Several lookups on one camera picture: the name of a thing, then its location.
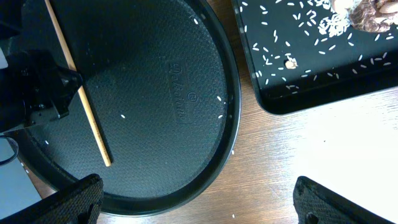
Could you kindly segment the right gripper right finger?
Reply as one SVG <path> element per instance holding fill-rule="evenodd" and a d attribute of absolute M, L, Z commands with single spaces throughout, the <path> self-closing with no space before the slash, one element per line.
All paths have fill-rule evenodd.
<path fill-rule="evenodd" d="M 297 178 L 293 201 L 300 224 L 392 224 L 306 176 Z"/>

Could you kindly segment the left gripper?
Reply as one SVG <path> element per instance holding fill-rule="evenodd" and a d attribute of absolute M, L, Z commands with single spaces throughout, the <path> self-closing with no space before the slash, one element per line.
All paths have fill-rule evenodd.
<path fill-rule="evenodd" d="M 4 58 L 1 67 L 1 132 L 48 123 L 69 115 L 83 86 L 81 75 L 57 66 L 47 50 L 26 50 Z"/>

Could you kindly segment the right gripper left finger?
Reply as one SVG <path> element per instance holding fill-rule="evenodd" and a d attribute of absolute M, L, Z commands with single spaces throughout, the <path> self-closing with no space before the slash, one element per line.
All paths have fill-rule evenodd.
<path fill-rule="evenodd" d="M 98 174 L 59 190 L 51 196 L 1 220 L 1 223 L 94 224 L 104 198 L 103 180 Z"/>

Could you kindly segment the wooden chopstick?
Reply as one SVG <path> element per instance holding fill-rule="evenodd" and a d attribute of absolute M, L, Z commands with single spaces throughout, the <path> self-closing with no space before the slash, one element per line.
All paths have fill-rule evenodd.
<path fill-rule="evenodd" d="M 60 43 L 60 46 L 62 48 L 62 52 L 63 52 L 63 55 L 64 55 L 65 60 L 67 62 L 68 68 L 75 72 L 76 71 L 75 63 L 73 61 L 72 55 L 70 53 L 70 50 L 68 48 L 67 42 L 66 42 L 66 40 L 64 38 L 62 29 L 61 29 L 61 27 L 60 27 L 60 25 L 58 23 L 57 17 L 56 17 L 56 15 L 54 13 L 54 10 L 53 10 L 52 6 L 51 6 L 51 3 L 50 3 L 49 0 L 44 0 L 44 3 L 46 5 L 46 8 L 47 8 L 47 11 L 49 13 L 50 19 L 52 21 L 53 27 L 55 29 L 55 33 L 57 35 L 57 39 L 58 39 L 58 41 Z M 82 103 L 83 109 L 84 109 L 85 114 L 86 114 L 86 117 L 87 117 L 88 122 L 90 124 L 90 128 L 91 128 L 91 131 L 92 131 L 92 133 L 94 135 L 94 138 L 95 138 L 96 144 L 98 146 L 98 149 L 99 149 L 99 151 L 101 153 L 101 157 L 103 159 L 103 162 L 104 162 L 106 167 L 110 167 L 111 166 L 111 158 L 110 158 L 110 156 L 109 156 L 109 154 L 107 152 L 106 146 L 104 144 L 103 138 L 102 138 L 101 133 L 100 133 L 100 129 L 99 129 L 99 127 L 97 125 L 97 122 L 95 120 L 95 116 L 93 114 L 93 111 L 92 111 L 91 106 L 90 106 L 90 102 L 89 102 L 89 100 L 87 98 L 87 95 L 85 93 L 85 89 L 84 89 L 83 86 L 79 87 L 78 96 L 80 98 L 80 101 Z"/>

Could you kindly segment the food scraps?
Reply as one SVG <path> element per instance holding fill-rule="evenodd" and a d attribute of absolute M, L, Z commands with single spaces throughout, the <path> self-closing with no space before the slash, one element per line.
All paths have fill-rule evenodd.
<path fill-rule="evenodd" d="M 235 13 L 254 77 L 273 97 L 397 65 L 396 1 L 249 0 Z"/>

